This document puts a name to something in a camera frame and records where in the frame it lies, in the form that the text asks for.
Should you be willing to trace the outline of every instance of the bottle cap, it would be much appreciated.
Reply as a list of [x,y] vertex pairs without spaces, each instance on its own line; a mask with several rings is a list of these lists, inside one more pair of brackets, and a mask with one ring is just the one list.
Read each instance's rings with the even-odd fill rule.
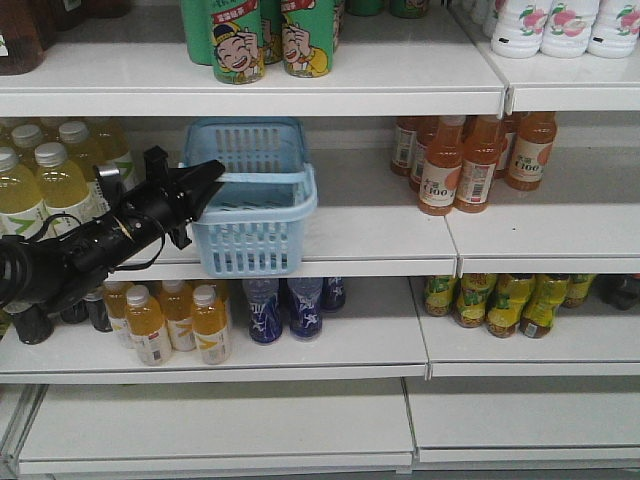
[[135,285],[127,290],[127,303],[132,307],[143,307],[149,301],[149,290],[144,285]]
[[40,127],[33,124],[20,125],[11,131],[13,143],[21,148],[34,148],[44,141]]
[[57,167],[67,161],[67,150],[57,142],[43,143],[36,148],[36,162],[43,167]]
[[82,143],[89,138],[89,129],[84,122],[65,122],[60,125],[60,140],[64,143]]
[[193,303],[199,307],[208,307],[216,300],[216,291],[211,285],[200,285],[193,291]]
[[0,172],[11,170],[18,164],[18,155],[9,147],[0,147]]

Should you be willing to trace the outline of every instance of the white bottle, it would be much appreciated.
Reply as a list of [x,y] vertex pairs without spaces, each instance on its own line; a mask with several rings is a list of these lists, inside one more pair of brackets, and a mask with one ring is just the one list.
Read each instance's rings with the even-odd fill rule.
[[639,0],[601,0],[587,51],[605,58],[631,55],[640,31]]
[[507,0],[500,8],[491,38],[491,49],[510,58],[535,55],[542,43],[542,32],[552,0]]
[[599,0],[554,0],[540,51],[560,58],[582,55],[587,50],[599,5]]

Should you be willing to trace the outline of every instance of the cartoon character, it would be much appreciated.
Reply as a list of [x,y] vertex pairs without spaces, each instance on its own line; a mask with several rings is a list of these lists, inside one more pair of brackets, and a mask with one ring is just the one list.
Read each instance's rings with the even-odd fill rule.
[[282,29],[283,58],[287,68],[301,77],[320,77],[329,66],[327,54],[310,44],[311,36],[298,25],[287,24]]
[[215,56],[224,72],[233,72],[233,83],[249,83],[264,75],[258,35],[248,28],[240,31],[235,23],[221,23],[213,28]]

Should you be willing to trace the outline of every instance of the yellow drink bottle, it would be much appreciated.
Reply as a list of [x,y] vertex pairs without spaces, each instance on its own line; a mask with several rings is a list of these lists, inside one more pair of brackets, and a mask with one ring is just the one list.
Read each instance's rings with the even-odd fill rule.
[[66,122],[60,125],[60,140],[64,143],[69,158],[80,167],[87,182],[87,187],[98,207],[98,213],[109,210],[93,166],[106,165],[102,150],[95,138],[91,137],[86,123],[79,121]]
[[215,365],[229,358],[231,336],[227,315],[222,300],[211,285],[200,285],[194,290],[191,316],[202,361]]
[[122,183],[127,190],[138,183],[129,142],[122,126],[113,117],[85,117],[89,131],[96,139],[107,163],[120,170]]
[[[38,171],[36,182],[51,214],[66,213],[80,223],[90,221],[96,214],[95,203],[80,168],[70,161],[60,143],[43,143],[36,148]],[[72,218],[63,217],[54,222],[54,229],[61,235],[78,226]]]
[[171,357],[171,342],[158,301],[144,285],[127,290],[127,322],[138,358],[145,365],[160,365]]
[[188,352],[196,348],[191,318],[193,289],[184,280],[164,280],[158,301],[167,320],[169,339],[175,350]]
[[131,331],[125,310],[127,307],[127,290],[133,287],[132,282],[104,282],[104,294],[102,299],[107,307],[109,323],[113,328],[120,345],[125,348],[133,348]]
[[48,216],[33,173],[18,155],[0,147],[0,225],[4,232],[29,238]]

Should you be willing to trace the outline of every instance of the plastic shopping basket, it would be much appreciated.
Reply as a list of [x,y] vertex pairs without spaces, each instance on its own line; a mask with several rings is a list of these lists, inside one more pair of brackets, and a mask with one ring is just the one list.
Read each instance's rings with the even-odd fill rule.
[[212,277],[293,272],[302,259],[304,220],[318,202],[300,123],[291,118],[204,118],[189,127],[183,164],[216,159],[224,187],[193,223]]

